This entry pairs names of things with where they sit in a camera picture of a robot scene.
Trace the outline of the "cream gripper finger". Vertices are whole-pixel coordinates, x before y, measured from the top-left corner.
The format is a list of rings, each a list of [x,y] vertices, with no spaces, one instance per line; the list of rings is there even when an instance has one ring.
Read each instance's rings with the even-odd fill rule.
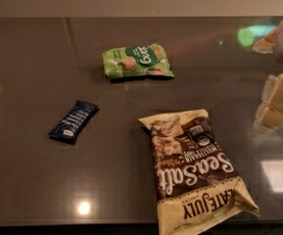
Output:
[[[283,72],[267,78],[261,99],[269,108],[283,112]]]
[[[259,133],[269,133],[283,123],[283,113],[260,104],[256,112],[253,128]]]

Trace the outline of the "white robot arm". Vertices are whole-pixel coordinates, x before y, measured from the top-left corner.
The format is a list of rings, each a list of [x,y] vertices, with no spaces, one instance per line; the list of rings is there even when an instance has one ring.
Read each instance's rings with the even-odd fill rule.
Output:
[[[255,52],[273,54],[275,61],[283,66],[283,20],[278,27],[257,41]],[[269,133],[283,123],[283,72],[270,74],[265,82],[261,103],[256,112],[254,130]]]

